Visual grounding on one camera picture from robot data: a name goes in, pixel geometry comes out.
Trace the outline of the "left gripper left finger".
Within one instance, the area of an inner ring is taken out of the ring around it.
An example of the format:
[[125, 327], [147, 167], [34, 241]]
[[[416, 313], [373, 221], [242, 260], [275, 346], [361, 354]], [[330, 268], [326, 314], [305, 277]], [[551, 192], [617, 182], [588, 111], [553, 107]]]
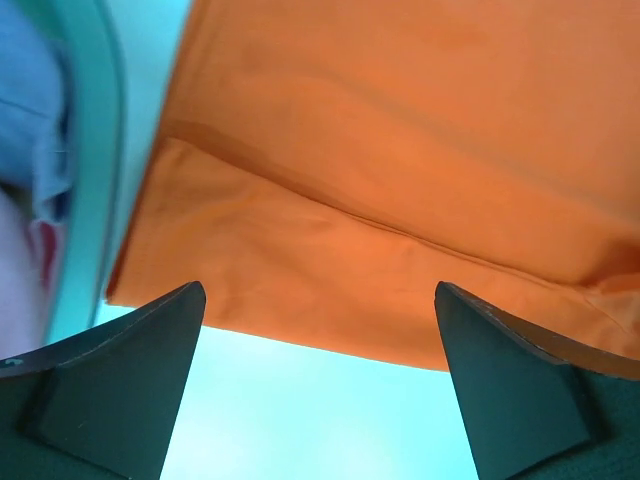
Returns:
[[205, 305], [191, 282], [2, 360], [2, 478], [159, 478]]

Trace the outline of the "orange t shirt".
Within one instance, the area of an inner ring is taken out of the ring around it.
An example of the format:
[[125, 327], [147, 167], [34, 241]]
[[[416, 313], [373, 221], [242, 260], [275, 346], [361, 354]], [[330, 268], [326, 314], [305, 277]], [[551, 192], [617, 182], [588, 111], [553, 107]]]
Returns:
[[196, 1], [110, 303], [443, 370], [451, 282], [639, 354], [635, 1]]

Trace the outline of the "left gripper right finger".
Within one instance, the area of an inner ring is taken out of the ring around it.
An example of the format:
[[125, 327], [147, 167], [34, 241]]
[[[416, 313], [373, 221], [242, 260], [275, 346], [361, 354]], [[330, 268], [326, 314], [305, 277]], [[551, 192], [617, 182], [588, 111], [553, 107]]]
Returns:
[[481, 479], [636, 479], [639, 363], [441, 282], [435, 312]]

